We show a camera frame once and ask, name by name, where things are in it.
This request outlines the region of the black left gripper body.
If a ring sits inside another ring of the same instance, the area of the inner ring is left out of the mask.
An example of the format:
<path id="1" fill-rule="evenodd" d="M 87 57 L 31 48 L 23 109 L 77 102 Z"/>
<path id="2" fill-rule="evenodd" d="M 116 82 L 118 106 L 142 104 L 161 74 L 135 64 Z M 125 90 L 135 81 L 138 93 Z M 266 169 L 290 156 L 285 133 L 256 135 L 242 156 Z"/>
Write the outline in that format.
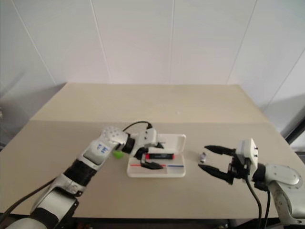
<path id="1" fill-rule="evenodd" d="M 156 151 L 150 150 L 150 146 L 139 147 L 134 155 L 134 157 L 140 160 L 140 164 L 149 163 L 148 160 L 154 158 L 158 155 Z"/>

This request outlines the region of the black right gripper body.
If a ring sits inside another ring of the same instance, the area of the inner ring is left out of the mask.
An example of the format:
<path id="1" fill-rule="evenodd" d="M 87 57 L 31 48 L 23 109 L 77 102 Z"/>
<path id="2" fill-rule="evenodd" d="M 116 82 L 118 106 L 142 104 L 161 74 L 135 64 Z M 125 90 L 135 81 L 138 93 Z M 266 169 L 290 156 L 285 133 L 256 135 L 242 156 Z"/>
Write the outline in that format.
<path id="1" fill-rule="evenodd" d="M 250 174 L 250 159 L 243 155 L 237 154 L 236 149 L 233 149 L 232 161 L 228 166 L 229 179 L 228 184 L 232 185 L 234 179 L 246 180 Z"/>

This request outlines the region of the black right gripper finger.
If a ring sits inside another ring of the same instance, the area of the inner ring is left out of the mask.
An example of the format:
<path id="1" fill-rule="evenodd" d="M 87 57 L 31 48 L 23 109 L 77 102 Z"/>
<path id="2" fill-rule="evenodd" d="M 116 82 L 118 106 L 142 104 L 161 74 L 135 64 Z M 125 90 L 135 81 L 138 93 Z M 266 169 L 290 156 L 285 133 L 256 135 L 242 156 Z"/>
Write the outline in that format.
<path id="1" fill-rule="evenodd" d="M 230 149 L 223 146 L 215 146 L 215 145 L 208 145 L 204 148 L 210 150 L 213 153 L 220 154 L 220 155 L 228 155 L 233 156 L 235 154 L 235 149 Z"/>
<path id="2" fill-rule="evenodd" d="M 233 183 L 233 177 L 231 177 L 229 173 L 222 172 L 218 168 L 215 168 L 215 167 L 212 167 L 212 166 L 209 166 L 209 165 L 199 164 L 198 166 L 203 171 L 207 172 L 208 174 L 210 174 L 213 177 L 224 180 L 228 184 Z"/>

